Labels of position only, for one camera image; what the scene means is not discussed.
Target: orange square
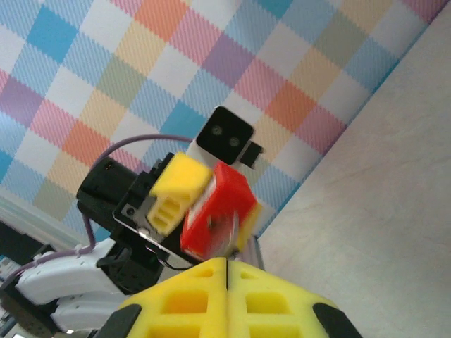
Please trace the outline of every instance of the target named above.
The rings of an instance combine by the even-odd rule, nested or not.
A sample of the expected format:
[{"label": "orange square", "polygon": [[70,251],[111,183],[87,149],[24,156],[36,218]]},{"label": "orange square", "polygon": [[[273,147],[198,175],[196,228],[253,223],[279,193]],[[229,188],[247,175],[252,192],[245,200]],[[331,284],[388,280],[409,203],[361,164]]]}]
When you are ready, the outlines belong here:
[{"label": "orange square", "polygon": [[135,19],[168,41],[187,9],[187,4],[180,0],[144,0]]},{"label": "orange square", "polygon": [[265,110],[265,114],[289,131],[295,132],[315,105],[316,102],[302,90],[286,81]]},{"label": "orange square", "polygon": [[341,69],[312,47],[290,76],[290,81],[315,100],[330,87]]},{"label": "orange square", "polygon": [[123,36],[115,55],[148,76],[166,43],[137,21],[132,21]]},{"label": "orange square", "polygon": [[392,4],[393,0],[344,0],[340,11],[370,34]]},{"label": "orange square", "polygon": [[108,145],[107,138],[83,122],[77,121],[63,145],[63,150],[84,164],[91,166]]},{"label": "orange square", "polygon": [[127,109],[108,95],[94,89],[80,120],[107,139],[113,135]]},{"label": "orange square", "polygon": [[264,152],[261,156],[272,162],[292,133],[267,115],[262,115],[254,128],[255,135],[252,140],[263,147]]},{"label": "orange square", "polygon": [[89,167],[73,158],[65,151],[59,153],[47,178],[68,192],[76,195],[80,184],[85,179]]}]

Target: blue square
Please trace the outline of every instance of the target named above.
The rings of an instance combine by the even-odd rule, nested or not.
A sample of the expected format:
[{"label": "blue square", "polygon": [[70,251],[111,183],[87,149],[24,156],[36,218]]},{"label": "blue square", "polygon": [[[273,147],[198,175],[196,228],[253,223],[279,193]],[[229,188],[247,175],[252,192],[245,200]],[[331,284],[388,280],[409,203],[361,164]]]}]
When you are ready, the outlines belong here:
[{"label": "blue square", "polygon": [[96,242],[98,243],[109,238],[110,232],[104,227],[99,227],[99,229],[97,229],[97,231],[94,233],[94,236],[96,237]]},{"label": "blue square", "polygon": [[345,71],[373,92],[396,63],[392,54],[369,37],[351,57]]},{"label": "blue square", "polygon": [[11,73],[17,80],[45,96],[59,64],[31,44],[25,44]]},{"label": "blue square", "polygon": [[20,161],[13,160],[1,185],[16,196],[32,203],[43,182],[44,176]]},{"label": "blue square", "polygon": [[206,118],[179,101],[160,129],[161,134],[195,138],[204,126]]},{"label": "blue square", "polygon": [[93,0],[46,0],[45,6],[75,27],[79,27],[86,17]]},{"label": "blue square", "polygon": [[0,111],[0,150],[14,156],[26,132],[26,126]]},{"label": "blue square", "polygon": [[79,32],[64,58],[63,65],[95,87],[111,55],[93,39]]},{"label": "blue square", "polygon": [[[72,203],[70,206],[68,213],[63,219],[63,224],[67,225],[70,229],[77,232],[78,234],[86,235],[85,224],[83,223],[82,214],[77,208],[77,201]],[[93,230],[96,228],[93,221],[91,221],[93,225]]]},{"label": "blue square", "polygon": [[245,1],[225,28],[225,33],[257,54],[277,24],[277,19],[253,1]]},{"label": "blue square", "polygon": [[212,74],[199,69],[182,96],[182,101],[205,117],[221,105],[232,89]]},{"label": "blue square", "polygon": [[282,17],[282,22],[313,44],[328,26],[336,8],[326,0],[294,1]]},{"label": "blue square", "polygon": [[168,153],[175,154],[178,151],[186,152],[188,146],[188,143],[183,144],[182,142],[177,141],[156,139],[147,149],[147,152],[142,157],[142,161],[149,167],[152,167],[156,160],[164,159]]},{"label": "blue square", "polygon": [[294,179],[270,165],[252,190],[258,198],[278,210],[297,184]]},{"label": "blue square", "polygon": [[155,82],[146,79],[130,110],[144,121],[160,129],[177,104],[177,99]]},{"label": "blue square", "polygon": [[40,5],[35,0],[3,0],[0,5],[0,24],[22,38],[26,38]]},{"label": "blue square", "polygon": [[261,7],[277,17],[277,19],[280,19],[288,7],[290,7],[293,0],[257,0],[257,2]]},{"label": "blue square", "polygon": [[0,150],[0,182],[8,172],[9,165],[13,162],[12,156]]},{"label": "blue square", "polygon": [[61,63],[76,34],[77,28],[43,6],[27,37],[27,42]]}]

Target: checkered pattern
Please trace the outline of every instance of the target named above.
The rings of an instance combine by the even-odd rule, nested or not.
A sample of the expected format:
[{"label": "checkered pattern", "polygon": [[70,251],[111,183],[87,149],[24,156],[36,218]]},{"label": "checkered pattern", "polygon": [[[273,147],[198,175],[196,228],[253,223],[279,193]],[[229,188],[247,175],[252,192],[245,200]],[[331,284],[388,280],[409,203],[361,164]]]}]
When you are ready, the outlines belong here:
[{"label": "checkered pattern", "polygon": [[[193,137],[224,104],[266,150],[245,170],[262,233],[446,2],[7,1],[0,185],[82,233],[75,193],[102,150]],[[142,170],[177,150],[155,141],[114,157]]]}]

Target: purple cable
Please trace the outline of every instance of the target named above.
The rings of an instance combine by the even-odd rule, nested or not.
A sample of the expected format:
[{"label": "purple cable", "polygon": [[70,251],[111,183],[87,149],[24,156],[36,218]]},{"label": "purple cable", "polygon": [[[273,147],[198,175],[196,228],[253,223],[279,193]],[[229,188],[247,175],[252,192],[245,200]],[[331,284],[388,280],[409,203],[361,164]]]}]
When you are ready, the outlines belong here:
[{"label": "purple cable", "polygon": [[[164,134],[145,134],[145,135],[137,135],[134,137],[128,137],[127,139],[123,139],[119,142],[116,142],[115,144],[112,144],[109,146],[105,151],[97,158],[97,160],[94,161],[92,164],[91,169],[93,169],[99,162],[104,159],[105,157],[111,155],[114,151],[118,150],[119,148],[122,148],[123,146],[126,146],[130,143],[135,143],[139,141],[149,141],[152,139],[167,139],[170,141],[179,141],[179,142],[186,142],[190,143],[192,140],[189,137],[183,137],[183,136],[177,136],[177,135],[164,135]],[[85,224],[87,238],[89,240],[89,245],[85,246],[84,248],[81,248],[79,250],[73,249],[73,250],[66,250],[66,251],[60,251],[51,253],[47,256],[38,258],[36,261],[27,263],[23,266],[21,266],[19,269],[11,273],[8,278],[4,281],[6,284],[7,282],[10,282],[13,278],[15,278],[17,275],[23,273],[24,271],[33,268],[35,266],[38,266],[39,264],[46,263],[48,261],[51,261],[55,258],[60,257],[68,257],[68,256],[79,256],[79,255],[85,255],[89,254],[94,250],[94,247],[96,246],[96,239],[94,237],[94,232],[92,231],[92,225],[91,220],[86,216],[82,214],[83,223]]]}]

